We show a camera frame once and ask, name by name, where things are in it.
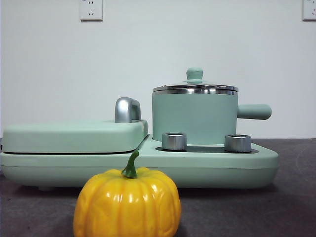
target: dark gray countertop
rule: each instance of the dark gray countertop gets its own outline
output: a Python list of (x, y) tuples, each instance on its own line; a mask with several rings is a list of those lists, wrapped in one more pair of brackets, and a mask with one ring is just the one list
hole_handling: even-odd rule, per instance
[[(177, 237), (316, 237), (316, 139), (254, 139), (279, 153), (274, 182), (256, 190), (180, 189)], [(71, 237), (79, 188), (41, 192), (0, 175), (3, 237)]]

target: mint green breakfast machine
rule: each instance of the mint green breakfast machine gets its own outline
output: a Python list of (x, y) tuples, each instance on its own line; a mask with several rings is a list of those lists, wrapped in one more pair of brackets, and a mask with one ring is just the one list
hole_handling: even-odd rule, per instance
[(114, 120), (18, 124), (4, 128), (1, 171), (41, 190), (82, 187), (95, 174), (123, 169), (138, 149), (136, 166), (159, 169), (181, 188), (259, 188), (270, 184), (278, 154), (236, 134), (237, 118), (268, 119), (267, 105), (238, 105), (238, 89), (202, 79), (153, 90), (153, 134), (138, 101), (122, 97)]

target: wall outlet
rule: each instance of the wall outlet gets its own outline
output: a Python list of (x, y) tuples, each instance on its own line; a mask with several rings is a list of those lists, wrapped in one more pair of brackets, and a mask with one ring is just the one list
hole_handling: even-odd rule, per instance
[(81, 21), (102, 21), (103, 0), (79, 0)]
[(303, 0), (303, 20), (316, 21), (316, 0)]

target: silver handle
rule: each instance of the silver handle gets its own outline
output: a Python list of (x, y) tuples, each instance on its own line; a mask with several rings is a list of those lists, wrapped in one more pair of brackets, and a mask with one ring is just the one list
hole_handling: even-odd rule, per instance
[(115, 104), (115, 122), (132, 122), (141, 120), (140, 104), (129, 97), (121, 97)]

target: pot lid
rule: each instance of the pot lid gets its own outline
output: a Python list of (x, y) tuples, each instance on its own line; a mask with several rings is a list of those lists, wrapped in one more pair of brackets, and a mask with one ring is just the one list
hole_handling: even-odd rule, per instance
[(202, 68), (189, 68), (187, 70), (187, 80), (177, 84), (163, 85), (153, 89), (155, 91), (162, 90), (179, 90), (179, 89), (215, 89), (215, 90), (230, 90), (238, 91), (238, 88), (231, 85), (214, 85), (206, 80), (202, 80)]

